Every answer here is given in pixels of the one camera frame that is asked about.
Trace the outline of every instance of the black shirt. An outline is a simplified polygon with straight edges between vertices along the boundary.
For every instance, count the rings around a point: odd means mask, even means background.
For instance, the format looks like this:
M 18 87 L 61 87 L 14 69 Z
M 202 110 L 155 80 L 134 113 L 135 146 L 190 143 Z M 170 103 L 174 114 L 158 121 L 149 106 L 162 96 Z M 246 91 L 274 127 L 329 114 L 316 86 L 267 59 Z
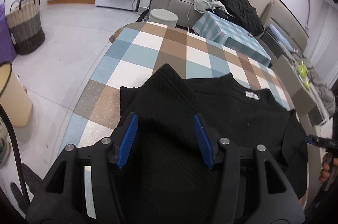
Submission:
M 247 89 L 232 74 L 184 80 L 165 64 L 142 87 L 121 87 L 120 96 L 119 125 L 129 112 L 139 116 L 128 162 L 114 172 L 128 224 L 205 222 L 219 171 L 202 160 L 192 129 L 196 113 L 238 146 L 265 145 L 298 198 L 305 194 L 305 132 L 270 90 Z

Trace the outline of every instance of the beige trash bin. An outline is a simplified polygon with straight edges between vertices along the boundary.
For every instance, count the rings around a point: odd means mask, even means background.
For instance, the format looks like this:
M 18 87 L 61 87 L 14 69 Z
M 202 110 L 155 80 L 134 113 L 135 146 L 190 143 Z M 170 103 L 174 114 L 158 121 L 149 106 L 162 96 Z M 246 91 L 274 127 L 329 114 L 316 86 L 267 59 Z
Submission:
M 23 127 L 27 124 L 32 102 L 12 72 L 12 64 L 0 64 L 0 104 L 13 126 Z
M 179 20 L 178 16 L 164 9 L 153 9 L 149 15 L 149 22 L 155 22 L 175 28 Z

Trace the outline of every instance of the checkered tablecloth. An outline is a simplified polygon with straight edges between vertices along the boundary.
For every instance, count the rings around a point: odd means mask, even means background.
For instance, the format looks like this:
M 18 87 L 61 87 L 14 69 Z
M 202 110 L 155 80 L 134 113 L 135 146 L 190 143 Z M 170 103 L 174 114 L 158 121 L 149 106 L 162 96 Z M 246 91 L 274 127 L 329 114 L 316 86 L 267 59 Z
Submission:
M 120 120 L 120 87 L 142 86 L 165 63 L 182 78 L 232 73 L 243 86 L 253 90 L 268 88 L 282 106 L 293 108 L 285 86 L 272 70 L 195 34 L 152 22 L 137 22 L 119 29 L 110 41 L 110 48 L 74 109 L 59 153 L 67 144 L 84 147 L 110 136 Z M 87 167 L 86 177 L 90 178 Z M 302 205 L 306 198 L 307 194 L 300 201 Z M 89 208 L 93 211 L 92 203 L 87 204 Z
M 247 30 L 210 11 L 206 11 L 192 29 L 199 36 L 227 46 L 265 66 L 270 64 L 270 56 L 254 37 L 249 36 Z

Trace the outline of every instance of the human hand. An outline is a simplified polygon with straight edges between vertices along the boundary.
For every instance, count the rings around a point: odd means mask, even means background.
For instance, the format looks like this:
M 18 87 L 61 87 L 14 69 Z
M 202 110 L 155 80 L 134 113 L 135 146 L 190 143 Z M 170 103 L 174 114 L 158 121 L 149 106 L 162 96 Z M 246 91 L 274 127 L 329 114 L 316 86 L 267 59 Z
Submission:
M 320 172 L 320 176 L 319 176 L 319 180 L 321 182 L 325 182 L 330 177 L 330 173 L 328 172 L 330 170 L 330 165 L 326 163 L 326 160 L 327 160 L 327 154 L 324 155 L 323 157 L 323 169 Z M 333 159 L 333 165 L 338 167 L 338 158 Z

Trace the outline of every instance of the purple bag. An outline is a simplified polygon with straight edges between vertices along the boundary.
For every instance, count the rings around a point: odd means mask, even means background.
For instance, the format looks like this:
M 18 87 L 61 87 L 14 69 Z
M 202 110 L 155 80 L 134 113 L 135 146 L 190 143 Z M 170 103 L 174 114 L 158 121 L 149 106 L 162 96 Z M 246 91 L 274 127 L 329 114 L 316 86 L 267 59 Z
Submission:
M 15 57 L 16 52 L 5 16 L 5 3 L 2 3 L 0 4 L 0 63 L 4 61 L 12 62 Z

